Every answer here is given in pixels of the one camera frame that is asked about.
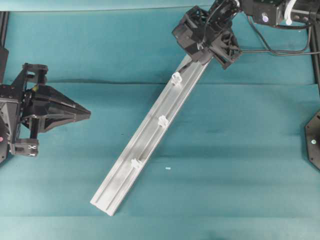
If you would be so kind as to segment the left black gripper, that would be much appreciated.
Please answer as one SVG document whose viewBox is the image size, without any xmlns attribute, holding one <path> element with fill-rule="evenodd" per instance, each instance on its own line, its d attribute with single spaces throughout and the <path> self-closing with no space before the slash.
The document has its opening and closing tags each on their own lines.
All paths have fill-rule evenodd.
<svg viewBox="0 0 320 240">
<path fill-rule="evenodd" d="M 0 85 L 0 155 L 7 157 L 22 155 L 35 157 L 38 154 L 38 132 L 46 133 L 51 129 L 69 123 L 87 120 L 91 112 L 76 103 L 52 86 L 43 85 L 47 82 L 48 67 L 42 64 L 22 65 L 22 71 L 12 84 Z M 28 82 L 35 83 L 27 89 Z M 56 103 L 60 107 L 76 110 L 77 114 L 67 115 L 35 115 L 27 114 L 27 107 L 32 98 Z"/>
</svg>

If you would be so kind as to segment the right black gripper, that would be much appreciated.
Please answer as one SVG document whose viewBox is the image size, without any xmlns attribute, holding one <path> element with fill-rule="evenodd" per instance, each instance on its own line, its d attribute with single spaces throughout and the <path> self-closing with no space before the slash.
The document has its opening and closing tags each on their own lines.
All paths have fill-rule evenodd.
<svg viewBox="0 0 320 240">
<path fill-rule="evenodd" d="M 216 0 L 209 10 L 196 5 L 172 34 L 193 62 L 205 65 L 214 58 L 226 69 L 242 54 L 232 30 L 232 20 L 240 11 L 238 0 Z"/>
</svg>

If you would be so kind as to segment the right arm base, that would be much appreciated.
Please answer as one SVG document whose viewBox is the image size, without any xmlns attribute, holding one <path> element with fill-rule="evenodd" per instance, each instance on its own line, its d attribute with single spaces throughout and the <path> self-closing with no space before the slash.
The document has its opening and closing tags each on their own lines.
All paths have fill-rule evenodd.
<svg viewBox="0 0 320 240">
<path fill-rule="evenodd" d="M 318 111 L 304 127 L 308 160 L 320 169 L 320 112 Z"/>
</svg>

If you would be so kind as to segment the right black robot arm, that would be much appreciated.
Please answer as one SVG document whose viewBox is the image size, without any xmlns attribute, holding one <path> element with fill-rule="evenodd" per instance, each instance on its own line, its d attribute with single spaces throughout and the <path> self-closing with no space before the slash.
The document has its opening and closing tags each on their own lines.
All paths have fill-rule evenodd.
<svg viewBox="0 0 320 240">
<path fill-rule="evenodd" d="M 188 10 L 172 34 L 193 62 L 208 63 L 215 58 L 224 69 L 242 51 L 232 30 L 232 20 L 240 12 L 260 25 L 294 29 L 320 22 L 318 0 L 216 0 L 209 10 L 194 6 Z"/>
</svg>

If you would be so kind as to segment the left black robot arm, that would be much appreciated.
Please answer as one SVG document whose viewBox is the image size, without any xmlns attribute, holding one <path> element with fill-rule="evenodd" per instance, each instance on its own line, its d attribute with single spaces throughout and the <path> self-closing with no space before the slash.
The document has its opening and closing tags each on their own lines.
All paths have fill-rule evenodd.
<svg viewBox="0 0 320 240">
<path fill-rule="evenodd" d="M 87 120 L 91 112 L 46 84 L 48 67 L 25 63 L 12 84 L 0 86 L 0 160 L 38 155 L 38 134 Z"/>
</svg>

